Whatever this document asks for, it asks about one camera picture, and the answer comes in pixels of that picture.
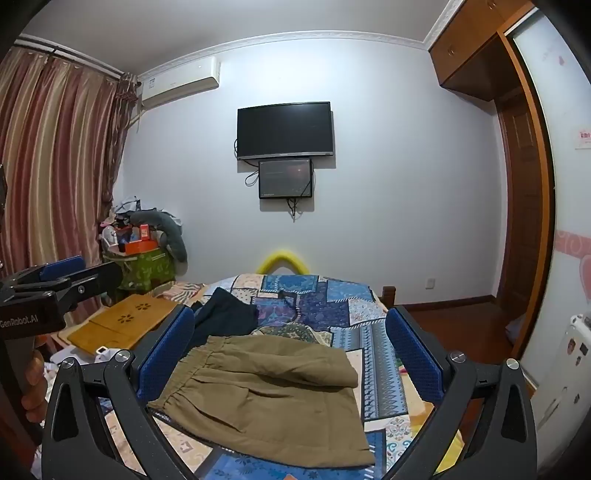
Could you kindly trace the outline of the person left hand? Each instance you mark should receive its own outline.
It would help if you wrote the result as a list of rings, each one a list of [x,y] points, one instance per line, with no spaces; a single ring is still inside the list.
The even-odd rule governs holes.
[[[43,375],[44,361],[38,350],[33,351],[32,358],[25,369],[26,389],[21,400],[29,422],[40,424],[46,417],[47,381]]]

